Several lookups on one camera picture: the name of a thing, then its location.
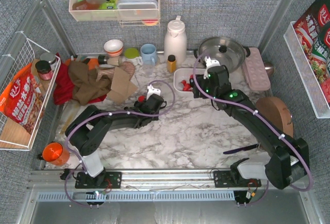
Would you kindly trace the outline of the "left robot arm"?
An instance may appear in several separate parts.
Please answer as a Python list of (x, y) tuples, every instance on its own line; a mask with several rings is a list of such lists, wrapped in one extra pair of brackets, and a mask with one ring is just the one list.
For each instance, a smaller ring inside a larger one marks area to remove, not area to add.
[(108, 113), (94, 105), (88, 106), (66, 129), (65, 135), (81, 157), (87, 174), (98, 177), (105, 170), (97, 149), (108, 131), (122, 128), (139, 129), (158, 120), (159, 111), (167, 102), (153, 94), (147, 100), (136, 101), (132, 108)]

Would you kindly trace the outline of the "brown cardboard piece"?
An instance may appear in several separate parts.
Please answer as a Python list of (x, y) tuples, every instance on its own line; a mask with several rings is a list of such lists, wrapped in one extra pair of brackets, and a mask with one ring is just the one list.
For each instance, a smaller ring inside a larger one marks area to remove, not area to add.
[(106, 98), (116, 104), (121, 104), (135, 93), (137, 89), (138, 87), (130, 81), (129, 74), (116, 67), (111, 81), (111, 88)]

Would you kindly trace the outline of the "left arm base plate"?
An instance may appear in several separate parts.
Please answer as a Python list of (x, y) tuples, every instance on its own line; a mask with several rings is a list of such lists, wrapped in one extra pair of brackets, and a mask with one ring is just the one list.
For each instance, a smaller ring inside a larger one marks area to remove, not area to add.
[(95, 178), (79, 172), (76, 176), (76, 189), (119, 189), (121, 187), (121, 172), (105, 171)]

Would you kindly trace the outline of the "white plastic storage basket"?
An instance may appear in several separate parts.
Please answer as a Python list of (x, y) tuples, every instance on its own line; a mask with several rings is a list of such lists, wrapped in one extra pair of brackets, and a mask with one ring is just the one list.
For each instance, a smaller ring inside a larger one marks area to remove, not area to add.
[(173, 86), (175, 92), (180, 97), (193, 98), (191, 91), (183, 91), (182, 81), (189, 82), (190, 76), (193, 74), (193, 68), (179, 68), (174, 72)]

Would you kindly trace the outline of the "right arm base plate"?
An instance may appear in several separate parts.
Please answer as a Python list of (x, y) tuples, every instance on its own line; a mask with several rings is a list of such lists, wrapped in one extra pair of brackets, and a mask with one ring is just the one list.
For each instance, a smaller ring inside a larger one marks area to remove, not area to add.
[(257, 179), (244, 179), (240, 175), (233, 175), (229, 170), (215, 170), (212, 173), (215, 188), (244, 188), (260, 187)]

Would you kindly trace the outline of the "red capsule number two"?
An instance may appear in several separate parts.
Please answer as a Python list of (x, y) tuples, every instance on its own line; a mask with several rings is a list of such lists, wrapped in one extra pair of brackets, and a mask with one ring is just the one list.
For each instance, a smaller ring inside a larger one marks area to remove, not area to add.
[(184, 92), (192, 91), (192, 87), (188, 84), (185, 84), (184, 87), (183, 87), (183, 91)]

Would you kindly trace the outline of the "brown cloth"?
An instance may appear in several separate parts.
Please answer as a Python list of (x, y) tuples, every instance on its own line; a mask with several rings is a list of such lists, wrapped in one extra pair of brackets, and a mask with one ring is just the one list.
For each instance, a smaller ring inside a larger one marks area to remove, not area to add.
[(105, 96), (111, 88), (109, 78), (97, 79), (97, 70), (89, 70), (87, 64), (80, 61), (71, 61), (68, 66), (68, 75), (74, 84), (72, 97), (81, 105), (87, 105), (91, 100)]

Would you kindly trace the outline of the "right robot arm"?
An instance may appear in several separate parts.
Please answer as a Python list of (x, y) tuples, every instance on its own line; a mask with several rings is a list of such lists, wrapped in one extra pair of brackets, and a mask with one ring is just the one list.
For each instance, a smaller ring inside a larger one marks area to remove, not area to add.
[(210, 99), (217, 110), (222, 110), (245, 126), (270, 156), (265, 174), (278, 189), (292, 186), (308, 176), (308, 191), (314, 184), (309, 168), (309, 147), (302, 139), (294, 139), (281, 132), (259, 113), (249, 97), (229, 82), (226, 66), (214, 66), (203, 74), (193, 73), (193, 97)]

